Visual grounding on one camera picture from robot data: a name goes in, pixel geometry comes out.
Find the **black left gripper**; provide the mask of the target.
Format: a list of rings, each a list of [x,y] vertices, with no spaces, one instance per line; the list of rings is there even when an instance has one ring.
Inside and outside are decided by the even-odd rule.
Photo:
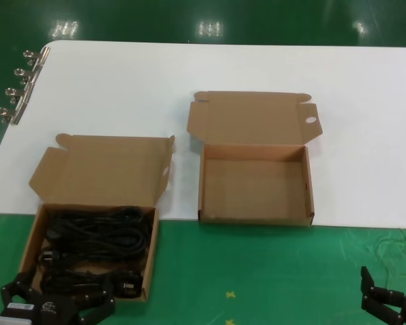
[[[0,324],[99,324],[115,312],[114,285],[109,276],[97,292],[76,295],[73,301],[35,293],[31,286],[35,273],[35,270],[20,272],[1,287],[4,308]],[[24,302],[14,302],[14,296]]]

